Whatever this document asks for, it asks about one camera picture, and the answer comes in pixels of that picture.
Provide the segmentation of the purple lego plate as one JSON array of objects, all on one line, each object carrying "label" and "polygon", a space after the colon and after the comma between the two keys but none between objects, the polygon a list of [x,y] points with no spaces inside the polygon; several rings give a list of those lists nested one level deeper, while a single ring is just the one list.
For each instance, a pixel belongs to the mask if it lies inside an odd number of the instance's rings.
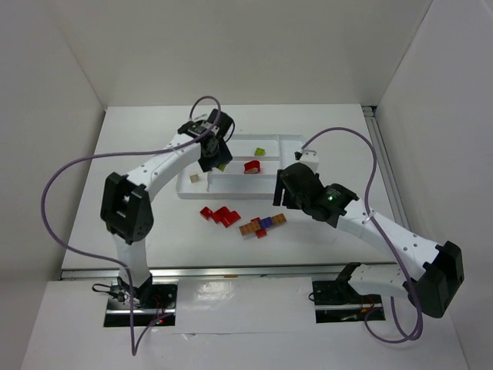
[{"label": "purple lego plate", "polygon": [[273,219],[271,217],[266,217],[258,221],[261,229],[268,229],[274,225]]}]

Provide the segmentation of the small red sloped lego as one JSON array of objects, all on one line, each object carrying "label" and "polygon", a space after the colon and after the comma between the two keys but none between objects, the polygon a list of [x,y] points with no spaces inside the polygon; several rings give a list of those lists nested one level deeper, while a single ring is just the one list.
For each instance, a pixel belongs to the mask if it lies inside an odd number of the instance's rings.
[{"label": "small red sloped lego", "polygon": [[260,229],[255,232],[257,238],[265,237],[267,236],[267,231],[265,229]]}]

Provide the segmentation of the white lego cube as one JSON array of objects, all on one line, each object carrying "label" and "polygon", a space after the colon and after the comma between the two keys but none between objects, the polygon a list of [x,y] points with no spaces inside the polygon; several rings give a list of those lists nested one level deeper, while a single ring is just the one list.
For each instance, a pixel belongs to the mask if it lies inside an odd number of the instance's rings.
[{"label": "white lego cube", "polygon": [[200,180],[200,177],[198,174],[195,173],[195,174],[190,175],[189,179],[190,179],[191,183],[196,183]]}]

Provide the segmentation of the red lego cluster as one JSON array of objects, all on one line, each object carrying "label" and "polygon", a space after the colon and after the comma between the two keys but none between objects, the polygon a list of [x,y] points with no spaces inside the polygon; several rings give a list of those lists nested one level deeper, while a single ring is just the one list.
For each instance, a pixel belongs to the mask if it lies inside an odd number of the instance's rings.
[{"label": "red lego cluster", "polygon": [[222,224],[228,228],[241,219],[241,216],[235,210],[229,210],[227,207],[212,212],[211,218],[216,224]]}]

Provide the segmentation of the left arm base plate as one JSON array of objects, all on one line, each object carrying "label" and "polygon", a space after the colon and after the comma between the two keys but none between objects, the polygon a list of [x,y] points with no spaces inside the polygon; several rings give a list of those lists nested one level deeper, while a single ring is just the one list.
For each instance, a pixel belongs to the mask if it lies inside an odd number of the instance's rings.
[{"label": "left arm base plate", "polygon": [[[103,322],[105,328],[129,327],[129,296],[114,281],[104,284],[102,292],[108,295],[106,313]],[[176,301],[178,284],[160,282],[150,287],[149,293],[143,296],[143,302],[134,303],[134,325],[146,327],[152,320],[159,320],[156,327],[171,327],[176,323]]]}]

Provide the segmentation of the red rounded lego brick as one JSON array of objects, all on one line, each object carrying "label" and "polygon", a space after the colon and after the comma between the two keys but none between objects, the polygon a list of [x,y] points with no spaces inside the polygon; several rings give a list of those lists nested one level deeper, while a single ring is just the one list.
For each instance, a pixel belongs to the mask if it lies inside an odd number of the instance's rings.
[{"label": "red rounded lego brick", "polygon": [[258,174],[261,172],[261,165],[259,160],[251,160],[244,164],[244,174]]}]

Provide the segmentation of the lime green square lego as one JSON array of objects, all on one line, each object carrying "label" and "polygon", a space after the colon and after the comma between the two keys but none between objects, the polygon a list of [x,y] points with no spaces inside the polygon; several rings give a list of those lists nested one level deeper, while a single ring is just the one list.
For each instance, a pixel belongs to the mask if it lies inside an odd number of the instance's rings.
[{"label": "lime green square lego", "polygon": [[263,148],[256,148],[254,151],[254,156],[264,156],[265,155],[265,149]]}]

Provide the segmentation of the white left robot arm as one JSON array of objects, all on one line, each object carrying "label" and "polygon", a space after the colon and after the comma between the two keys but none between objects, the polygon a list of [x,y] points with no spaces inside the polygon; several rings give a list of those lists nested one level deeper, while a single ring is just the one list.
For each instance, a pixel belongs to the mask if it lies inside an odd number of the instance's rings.
[{"label": "white left robot arm", "polygon": [[213,109],[207,118],[183,124],[165,153],[123,175],[107,176],[100,217],[116,243],[117,259],[125,265],[119,270],[118,284],[137,304],[149,300],[153,285],[146,256],[146,237],[154,225],[152,202],[190,164],[198,163],[204,173],[228,164],[232,154],[225,135],[234,128],[230,116]]}]

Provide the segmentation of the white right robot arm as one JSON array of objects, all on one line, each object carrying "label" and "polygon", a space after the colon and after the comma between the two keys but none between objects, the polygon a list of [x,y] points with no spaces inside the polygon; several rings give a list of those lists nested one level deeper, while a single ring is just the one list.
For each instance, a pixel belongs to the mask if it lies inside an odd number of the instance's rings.
[{"label": "white right robot arm", "polygon": [[338,183],[324,186],[303,163],[278,170],[273,205],[301,210],[390,255],[396,266],[350,263],[340,280],[360,295],[406,298],[424,315],[441,318],[464,281],[461,248],[420,237],[367,207]]}]

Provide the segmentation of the red curved lego brick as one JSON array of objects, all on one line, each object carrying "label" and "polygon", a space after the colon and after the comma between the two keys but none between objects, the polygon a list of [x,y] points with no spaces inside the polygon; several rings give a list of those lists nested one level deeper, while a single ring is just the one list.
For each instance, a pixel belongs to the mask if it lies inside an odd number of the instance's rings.
[{"label": "red curved lego brick", "polygon": [[200,215],[205,219],[209,220],[213,216],[213,211],[209,207],[204,207],[200,211]]}]

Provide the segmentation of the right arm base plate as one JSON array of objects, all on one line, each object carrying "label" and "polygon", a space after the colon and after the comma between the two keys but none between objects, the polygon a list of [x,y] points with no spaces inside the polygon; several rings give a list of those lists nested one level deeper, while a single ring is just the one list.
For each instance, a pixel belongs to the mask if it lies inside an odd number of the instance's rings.
[{"label": "right arm base plate", "polygon": [[314,304],[317,324],[384,321],[380,295],[359,295],[343,281],[313,281],[308,299]]}]

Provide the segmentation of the orange lego plate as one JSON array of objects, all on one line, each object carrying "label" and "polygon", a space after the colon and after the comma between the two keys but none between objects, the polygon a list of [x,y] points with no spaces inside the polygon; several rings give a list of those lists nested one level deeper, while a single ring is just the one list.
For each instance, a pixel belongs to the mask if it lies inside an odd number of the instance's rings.
[{"label": "orange lego plate", "polygon": [[287,222],[287,219],[284,214],[274,215],[270,219],[272,220],[272,225],[274,226],[285,224]]},{"label": "orange lego plate", "polygon": [[240,234],[244,237],[249,234],[255,234],[261,229],[258,221],[251,221],[248,224],[239,226]]}]

